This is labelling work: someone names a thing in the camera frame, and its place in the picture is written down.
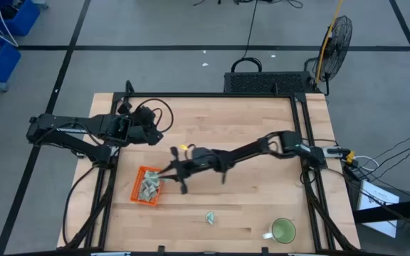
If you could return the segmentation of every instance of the floor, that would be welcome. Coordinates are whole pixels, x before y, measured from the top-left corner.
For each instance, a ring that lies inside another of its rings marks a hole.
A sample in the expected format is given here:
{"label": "floor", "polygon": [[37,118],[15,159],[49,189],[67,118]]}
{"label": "floor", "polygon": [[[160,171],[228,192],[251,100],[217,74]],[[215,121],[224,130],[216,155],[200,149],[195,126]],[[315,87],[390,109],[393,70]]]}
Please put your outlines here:
{"label": "floor", "polygon": [[[317,55],[337,0],[301,1],[302,9],[258,5],[251,45],[260,47],[248,55],[264,71],[300,70]],[[31,32],[17,38],[21,59],[9,91],[0,92],[0,234],[31,153],[30,117],[46,110],[87,116],[94,93],[122,91],[127,79],[138,92],[221,92],[224,73],[243,55],[253,12],[253,3],[231,0],[47,2]],[[347,0],[340,14],[354,30],[330,85],[335,136],[376,156],[410,136],[410,0]],[[66,151],[41,149],[6,253],[55,248],[75,163]],[[382,179],[410,191],[410,157]],[[360,239],[367,250],[410,254]]]}

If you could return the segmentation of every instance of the green cup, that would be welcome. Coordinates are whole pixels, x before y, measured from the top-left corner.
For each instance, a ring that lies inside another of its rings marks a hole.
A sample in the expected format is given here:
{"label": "green cup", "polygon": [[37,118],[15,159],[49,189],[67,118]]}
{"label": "green cup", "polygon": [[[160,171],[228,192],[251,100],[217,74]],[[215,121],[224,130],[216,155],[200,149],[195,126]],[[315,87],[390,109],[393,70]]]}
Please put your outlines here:
{"label": "green cup", "polygon": [[263,234],[263,239],[273,239],[277,242],[288,244],[295,238],[295,226],[286,218],[279,218],[270,226],[268,233]]}

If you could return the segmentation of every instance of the white cable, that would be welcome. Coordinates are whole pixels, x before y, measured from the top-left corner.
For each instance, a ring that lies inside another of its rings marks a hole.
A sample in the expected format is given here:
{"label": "white cable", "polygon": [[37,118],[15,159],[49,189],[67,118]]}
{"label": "white cable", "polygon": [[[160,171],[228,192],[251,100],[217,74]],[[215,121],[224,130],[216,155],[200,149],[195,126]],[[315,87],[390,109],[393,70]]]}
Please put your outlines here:
{"label": "white cable", "polygon": [[3,15],[1,14],[1,9],[0,9],[0,18],[1,18],[1,21],[3,22],[4,28],[6,28],[7,33],[8,33],[8,34],[10,35],[10,37],[12,38],[12,42],[4,38],[4,35],[3,35],[2,31],[1,31],[1,29],[0,29],[0,32],[1,32],[0,38],[3,39],[3,40],[5,40],[7,43],[10,43],[11,45],[13,45],[13,46],[15,46],[15,47],[18,47],[19,45],[18,45],[17,41],[15,41],[15,39],[14,39],[14,37],[12,36],[11,32],[10,32],[9,29],[7,28],[6,22],[4,22]]}
{"label": "white cable", "polygon": [[374,168],[374,169],[370,169],[370,168],[367,168],[365,166],[361,166],[361,168],[364,169],[364,170],[375,171],[376,169],[379,168],[379,163],[376,160],[374,160],[373,158],[369,157],[369,156],[354,156],[354,159],[358,159],[358,158],[368,159],[368,160],[370,160],[370,161],[372,161],[373,163],[376,164],[376,168]]}

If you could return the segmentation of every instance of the orange basket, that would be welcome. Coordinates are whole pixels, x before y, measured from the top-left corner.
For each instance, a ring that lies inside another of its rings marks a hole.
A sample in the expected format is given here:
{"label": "orange basket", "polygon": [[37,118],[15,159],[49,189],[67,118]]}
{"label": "orange basket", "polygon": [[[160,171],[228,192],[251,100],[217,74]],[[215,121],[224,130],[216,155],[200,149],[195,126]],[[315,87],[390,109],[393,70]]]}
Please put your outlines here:
{"label": "orange basket", "polygon": [[145,177],[145,173],[147,171],[161,171],[161,169],[158,169],[155,167],[149,167],[149,166],[141,166],[139,168],[139,173],[137,174],[137,178],[135,179],[135,182],[134,182],[134,187],[132,188],[131,201],[135,203],[146,204],[149,206],[156,206],[157,199],[159,198],[159,195],[161,193],[162,181],[159,181],[159,188],[157,190],[157,195],[154,198],[152,198],[149,202],[139,200],[140,186],[142,185],[143,178]]}

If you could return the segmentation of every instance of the black fan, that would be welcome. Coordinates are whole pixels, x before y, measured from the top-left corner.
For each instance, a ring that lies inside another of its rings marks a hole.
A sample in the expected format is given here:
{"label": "black fan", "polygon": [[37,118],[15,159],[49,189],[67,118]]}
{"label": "black fan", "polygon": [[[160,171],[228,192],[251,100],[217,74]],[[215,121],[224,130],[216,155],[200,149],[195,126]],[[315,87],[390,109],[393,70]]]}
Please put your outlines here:
{"label": "black fan", "polygon": [[311,78],[311,83],[313,83],[314,86],[317,86],[317,81],[325,82],[327,84],[327,93],[325,93],[325,95],[328,95],[330,92],[328,88],[328,81],[338,73],[338,70],[341,68],[342,63],[345,60],[351,37],[352,22],[346,16],[338,17],[333,24],[328,40],[326,40],[327,34],[325,34],[324,41],[322,42],[322,46],[320,48],[321,52],[324,44],[326,43],[322,61],[320,62],[321,52],[319,52],[318,57],[308,59],[305,62],[306,71],[308,63],[314,61],[315,64],[312,67],[312,71],[315,74],[315,78]]}

